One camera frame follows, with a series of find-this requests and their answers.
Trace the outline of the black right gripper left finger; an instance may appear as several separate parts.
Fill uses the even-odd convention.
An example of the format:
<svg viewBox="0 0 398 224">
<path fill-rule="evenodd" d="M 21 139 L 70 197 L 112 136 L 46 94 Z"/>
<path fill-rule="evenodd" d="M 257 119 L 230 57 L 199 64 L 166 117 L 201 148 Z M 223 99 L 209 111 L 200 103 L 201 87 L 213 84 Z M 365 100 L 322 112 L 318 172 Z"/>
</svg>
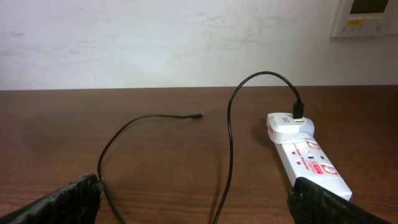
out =
<svg viewBox="0 0 398 224">
<path fill-rule="evenodd" d="M 3 217 L 1 224 L 94 224 L 102 186 L 95 174 L 79 179 Z"/>
</svg>

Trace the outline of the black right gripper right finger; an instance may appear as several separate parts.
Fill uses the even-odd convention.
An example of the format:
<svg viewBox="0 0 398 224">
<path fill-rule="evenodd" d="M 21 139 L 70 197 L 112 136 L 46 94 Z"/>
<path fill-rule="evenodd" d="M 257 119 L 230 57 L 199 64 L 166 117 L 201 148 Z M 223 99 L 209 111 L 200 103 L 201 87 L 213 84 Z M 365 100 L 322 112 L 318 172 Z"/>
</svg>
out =
<svg viewBox="0 0 398 224">
<path fill-rule="evenodd" d="M 295 224 L 389 224 L 304 177 L 296 179 L 287 206 Z"/>
</svg>

